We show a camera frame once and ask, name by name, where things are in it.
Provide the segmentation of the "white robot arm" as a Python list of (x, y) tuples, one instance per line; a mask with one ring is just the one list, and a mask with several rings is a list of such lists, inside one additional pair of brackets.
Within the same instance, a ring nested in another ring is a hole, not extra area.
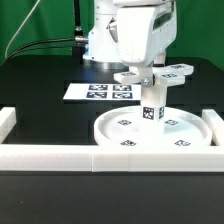
[(137, 70), (116, 74), (123, 84), (153, 85), (153, 62), (164, 59), (177, 34), (176, 0), (94, 0), (94, 26), (84, 63), (101, 69)]

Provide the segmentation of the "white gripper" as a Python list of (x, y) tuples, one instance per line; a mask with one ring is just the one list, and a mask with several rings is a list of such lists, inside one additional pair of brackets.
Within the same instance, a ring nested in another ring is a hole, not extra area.
[(151, 66), (164, 66), (166, 51), (176, 38), (176, 5), (123, 7), (117, 12), (118, 47), (121, 61), (126, 66), (139, 68), (141, 85), (152, 87), (154, 74)]

